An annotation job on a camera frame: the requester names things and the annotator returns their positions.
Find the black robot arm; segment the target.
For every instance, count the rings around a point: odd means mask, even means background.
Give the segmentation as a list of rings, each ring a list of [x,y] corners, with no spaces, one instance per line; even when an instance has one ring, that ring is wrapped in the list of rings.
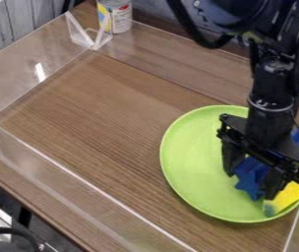
[[[299,0],[192,0],[204,22],[220,35],[199,30],[181,0],[166,0],[189,37],[208,49],[232,39],[248,44],[253,85],[248,115],[219,115],[223,169],[235,174],[245,158],[265,167],[257,190],[271,200],[291,182],[299,183]]]

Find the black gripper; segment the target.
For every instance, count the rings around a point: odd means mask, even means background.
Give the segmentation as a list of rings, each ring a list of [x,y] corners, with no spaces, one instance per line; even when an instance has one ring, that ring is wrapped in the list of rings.
[[[273,200],[290,182],[299,184],[299,143],[292,139],[299,100],[283,107],[260,107],[248,101],[248,116],[221,113],[216,137],[221,142],[223,169],[228,176],[245,157],[267,167],[263,198]]]

